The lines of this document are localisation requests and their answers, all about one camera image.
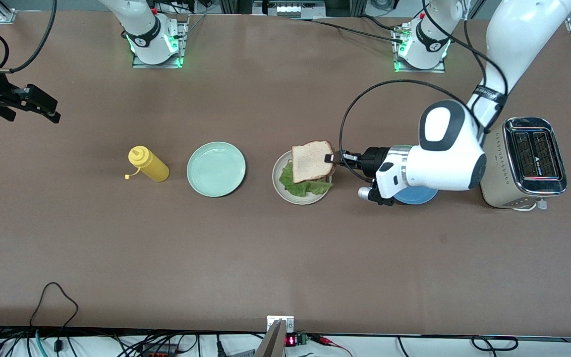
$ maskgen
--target silver toaster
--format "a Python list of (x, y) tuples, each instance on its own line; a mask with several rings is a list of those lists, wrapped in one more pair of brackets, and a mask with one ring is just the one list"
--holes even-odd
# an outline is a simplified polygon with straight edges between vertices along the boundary
[(487, 134), (486, 172), (480, 183), (485, 201), (498, 208), (547, 208), (547, 197), (565, 192), (564, 163), (550, 124), (541, 118), (506, 120)]

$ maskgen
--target red digital display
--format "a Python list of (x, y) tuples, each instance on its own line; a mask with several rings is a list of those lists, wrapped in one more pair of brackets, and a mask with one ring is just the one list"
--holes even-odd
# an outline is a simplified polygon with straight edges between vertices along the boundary
[(285, 337), (285, 347), (297, 346), (296, 335), (290, 335)]

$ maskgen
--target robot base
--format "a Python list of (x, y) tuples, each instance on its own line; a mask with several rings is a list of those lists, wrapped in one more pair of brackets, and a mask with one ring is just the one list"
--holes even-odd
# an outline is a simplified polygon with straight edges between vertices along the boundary
[[(409, 24), (403, 23), (402, 26), (403, 29), (407, 29)], [(444, 57), (446, 57), (446, 50), (444, 52), (444, 56), (442, 56), (442, 59), (440, 59), (440, 62), (435, 67), (427, 69), (415, 68), (412, 65), (410, 65), (406, 61), (406, 59), (398, 55), (399, 52), (403, 52), (405, 50), (406, 43), (408, 41), (408, 34), (406, 32), (398, 33), (395, 31), (391, 31), (391, 34), (392, 38), (403, 40), (403, 43), (395, 43), (395, 42), (392, 43), (392, 52), (394, 52), (394, 72), (426, 72), (426, 73), (445, 72)]]
[(186, 34), (188, 32), (188, 21), (186, 22), (178, 22), (175, 19), (171, 20), (171, 35), (181, 36), (179, 39), (170, 38), (169, 44), (172, 47), (178, 47), (179, 50), (175, 54), (169, 57), (168, 60), (164, 61), (163, 63), (152, 65), (147, 64), (141, 61), (134, 50), (132, 50), (133, 59), (131, 62), (132, 68), (182, 68), (184, 64), (184, 52), (186, 50)]

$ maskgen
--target plate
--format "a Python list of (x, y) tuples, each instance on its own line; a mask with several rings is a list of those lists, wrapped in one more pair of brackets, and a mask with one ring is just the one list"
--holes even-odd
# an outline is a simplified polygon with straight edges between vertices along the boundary
[(199, 194), (222, 197), (244, 180), (244, 154), (227, 142), (209, 142), (195, 150), (186, 165), (188, 183)]
[(422, 205), (431, 201), (438, 190), (424, 186), (409, 186), (395, 194), (394, 198), (406, 205)]
[[(322, 199), (323, 196), (329, 192), (328, 190), (324, 194), (313, 194), (312, 192), (308, 192), (305, 194), (305, 197), (295, 196), (286, 190), (286, 186), (279, 181), (279, 177), (281, 177), (281, 172), (290, 160), (292, 160), (292, 151), (288, 151), (281, 155), (279, 160), (275, 163), (275, 167), (272, 168), (272, 185), (275, 186), (275, 190), (277, 190), (279, 196), (285, 199), (285, 201), (294, 203), (295, 205), (311, 205), (312, 203), (319, 201), (319, 199)], [(332, 177), (327, 177), (327, 181), (331, 182)]]

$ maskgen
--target blue plate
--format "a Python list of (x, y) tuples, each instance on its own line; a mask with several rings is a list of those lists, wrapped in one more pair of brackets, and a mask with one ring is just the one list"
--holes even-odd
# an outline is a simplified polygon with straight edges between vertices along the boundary
[(394, 196), (398, 201), (407, 205), (422, 205), (431, 201), (438, 193), (438, 190), (430, 189), (424, 186), (409, 186)]
[(244, 180), (244, 154), (227, 142), (211, 142), (193, 152), (186, 165), (188, 183), (198, 193), (222, 197)]

